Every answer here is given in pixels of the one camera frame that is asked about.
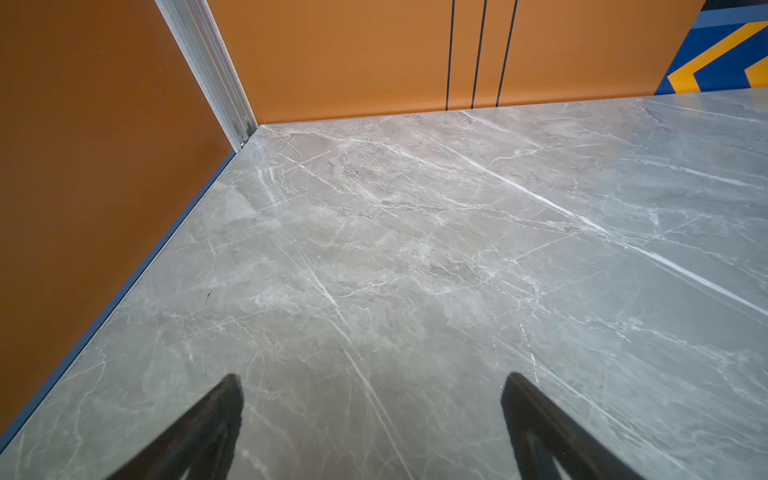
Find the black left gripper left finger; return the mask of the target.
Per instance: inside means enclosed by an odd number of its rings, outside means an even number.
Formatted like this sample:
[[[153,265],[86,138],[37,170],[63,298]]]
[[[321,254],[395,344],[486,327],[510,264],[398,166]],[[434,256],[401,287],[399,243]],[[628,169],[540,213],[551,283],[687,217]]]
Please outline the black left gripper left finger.
[[[225,479],[242,425],[240,377],[225,375],[112,479]]]

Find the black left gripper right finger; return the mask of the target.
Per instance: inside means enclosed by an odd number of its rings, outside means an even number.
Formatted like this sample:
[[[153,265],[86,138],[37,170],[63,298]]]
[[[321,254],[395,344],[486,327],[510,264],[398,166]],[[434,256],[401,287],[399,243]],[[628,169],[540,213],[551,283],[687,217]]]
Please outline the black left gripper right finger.
[[[501,407],[523,479],[639,479],[519,372],[505,381]]]

